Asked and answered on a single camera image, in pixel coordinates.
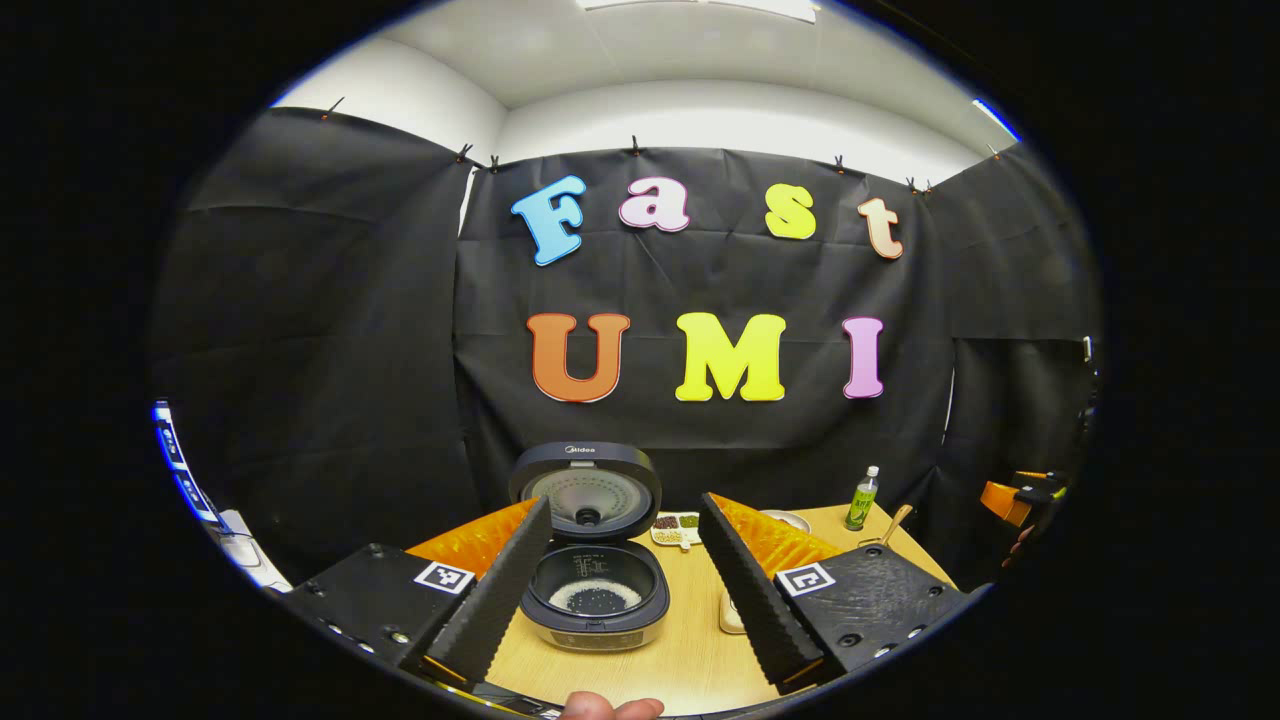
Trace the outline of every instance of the pink letter i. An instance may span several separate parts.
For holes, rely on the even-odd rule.
[[[845,397],[877,397],[884,384],[877,377],[877,338],[884,323],[876,318],[849,318],[842,323],[849,336],[849,384]]]

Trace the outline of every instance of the ceiling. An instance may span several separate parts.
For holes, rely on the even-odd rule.
[[[974,95],[891,31],[835,4],[815,23],[705,0],[584,10],[576,0],[452,0],[385,28],[508,109],[659,79],[767,82],[902,115],[979,154],[1014,142]]]

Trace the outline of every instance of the finger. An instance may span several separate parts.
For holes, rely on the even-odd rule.
[[[616,719],[617,720],[654,720],[662,711],[667,707],[662,705],[660,700],[654,700],[646,697],[644,700],[632,700],[631,702],[623,702],[618,706]]]
[[[564,701],[561,720],[614,720],[613,706],[593,692],[577,691]]]

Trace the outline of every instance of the white tray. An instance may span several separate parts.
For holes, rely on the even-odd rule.
[[[678,523],[681,518],[696,518],[698,512],[659,512],[658,518],[675,518]],[[673,536],[680,536],[684,542],[676,539]],[[698,536],[698,528],[666,528],[659,529],[650,527],[649,537],[653,538],[654,544],[666,544],[672,547],[684,547],[686,544],[698,544],[703,542],[703,538]]]

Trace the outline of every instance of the inner pot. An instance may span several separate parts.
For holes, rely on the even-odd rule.
[[[658,579],[645,561],[621,547],[571,544],[547,553],[529,587],[557,612],[612,618],[649,602]]]

